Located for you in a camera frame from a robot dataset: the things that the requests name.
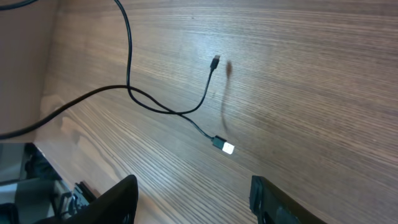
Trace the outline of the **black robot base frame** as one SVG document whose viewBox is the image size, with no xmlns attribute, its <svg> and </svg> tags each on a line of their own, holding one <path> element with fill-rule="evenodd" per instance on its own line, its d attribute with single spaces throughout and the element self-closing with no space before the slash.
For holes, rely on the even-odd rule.
<svg viewBox="0 0 398 224">
<path fill-rule="evenodd" d="M 63 223 L 95 199 L 83 182 L 70 190 L 34 144 L 1 144 L 1 223 Z"/>
</svg>

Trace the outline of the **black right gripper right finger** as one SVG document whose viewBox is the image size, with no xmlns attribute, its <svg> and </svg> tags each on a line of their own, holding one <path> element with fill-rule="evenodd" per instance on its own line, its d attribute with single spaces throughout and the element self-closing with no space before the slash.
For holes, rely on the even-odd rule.
<svg viewBox="0 0 398 224">
<path fill-rule="evenodd" d="M 271 181 L 257 175 L 251 179 L 249 208 L 261 224 L 326 224 Z"/>
</svg>

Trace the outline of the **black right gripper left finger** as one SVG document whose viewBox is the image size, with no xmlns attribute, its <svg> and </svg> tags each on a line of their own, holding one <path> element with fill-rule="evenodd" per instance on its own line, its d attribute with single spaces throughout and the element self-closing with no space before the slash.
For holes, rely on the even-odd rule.
<svg viewBox="0 0 398 224">
<path fill-rule="evenodd" d="M 134 224 L 138 198 L 137 178 L 131 174 L 70 218 L 45 218 L 35 224 Z"/>
</svg>

